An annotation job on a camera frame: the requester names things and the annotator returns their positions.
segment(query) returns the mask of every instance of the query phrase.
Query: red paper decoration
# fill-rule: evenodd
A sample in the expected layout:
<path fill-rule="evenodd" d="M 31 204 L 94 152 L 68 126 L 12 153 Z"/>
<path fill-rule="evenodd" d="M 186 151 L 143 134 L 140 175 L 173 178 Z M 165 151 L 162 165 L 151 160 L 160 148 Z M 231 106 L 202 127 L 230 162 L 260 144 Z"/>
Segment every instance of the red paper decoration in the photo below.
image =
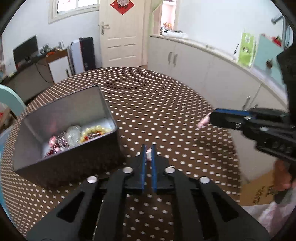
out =
<path fill-rule="evenodd" d="M 123 7 L 118 4 L 117 0 L 115 0 L 113 3 L 110 4 L 110 6 L 115 8 L 120 14 L 123 15 L 135 5 L 130 1 L 129 4 L 127 4 Z"/>

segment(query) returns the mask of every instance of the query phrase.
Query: black computer monitor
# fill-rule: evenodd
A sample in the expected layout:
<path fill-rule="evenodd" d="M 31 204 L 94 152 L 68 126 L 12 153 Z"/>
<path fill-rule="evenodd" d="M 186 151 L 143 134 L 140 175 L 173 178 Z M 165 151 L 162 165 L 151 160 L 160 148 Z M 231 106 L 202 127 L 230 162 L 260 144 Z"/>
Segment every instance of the black computer monitor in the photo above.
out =
<path fill-rule="evenodd" d="M 15 65 L 17 65 L 22 60 L 28 60 L 29 58 L 33 57 L 32 55 L 35 52 L 38 52 L 36 35 L 23 42 L 13 50 Z"/>

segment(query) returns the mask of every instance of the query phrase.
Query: metal box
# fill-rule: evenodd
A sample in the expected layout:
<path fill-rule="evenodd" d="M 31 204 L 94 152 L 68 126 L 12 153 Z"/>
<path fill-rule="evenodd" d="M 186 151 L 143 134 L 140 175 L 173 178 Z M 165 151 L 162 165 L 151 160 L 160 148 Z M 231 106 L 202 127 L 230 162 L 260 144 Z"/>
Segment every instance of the metal box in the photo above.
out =
<path fill-rule="evenodd" d="M 64 151 L 44 156 L 48 141 L 72 125 L 101 125 L 111 132 Z M 27 115 L 20 125 L 13 169 L 44 188 L 57 187 L 100 174 L 124 162 L 118 128 L 99 86 L 91 86 L 53 101 Z"/>

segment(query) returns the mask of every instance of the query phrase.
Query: window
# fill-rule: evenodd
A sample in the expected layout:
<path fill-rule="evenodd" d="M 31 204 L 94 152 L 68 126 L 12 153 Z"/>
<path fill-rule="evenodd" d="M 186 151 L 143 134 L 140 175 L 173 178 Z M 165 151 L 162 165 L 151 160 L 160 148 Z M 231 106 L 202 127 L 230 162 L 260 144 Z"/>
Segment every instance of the window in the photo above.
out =
<path fill-rule="evenodd" d="M 99 10 L 99 0 L 50 0 L 49 23 L 84 12 Z"/>

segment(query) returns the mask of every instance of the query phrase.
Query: brown polka dot tablecloth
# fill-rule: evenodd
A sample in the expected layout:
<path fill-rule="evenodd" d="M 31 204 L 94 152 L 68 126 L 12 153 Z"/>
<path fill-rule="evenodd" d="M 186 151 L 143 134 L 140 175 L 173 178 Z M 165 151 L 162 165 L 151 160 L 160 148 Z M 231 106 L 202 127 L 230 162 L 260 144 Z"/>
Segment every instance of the brown polka dot tablecloth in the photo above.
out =
<path fill-rule="evenodd" d="M 135 156 L 141 144 L 156 144 L 157 153 L 188 177 L 208 176 L 239 202 L 238 159 L 230 134 L 211 124 L 196 124 L 211 105 L 186 85 L 160 73 L 114 67 L 72 76 L 36 97 L 16 121 L 2 157 L 2 188 L 8 212 L 26 236 L 80 183 L 45 190 L 12 171 L 14 143 L 24 116 L 53 100 L 91 85 L 100 85 L 117 121 L 124 154 Z M 126 202 L 124 240 L 174 240 L 170 196 L 156 196 L 147 166 L 146 191 Z"/>

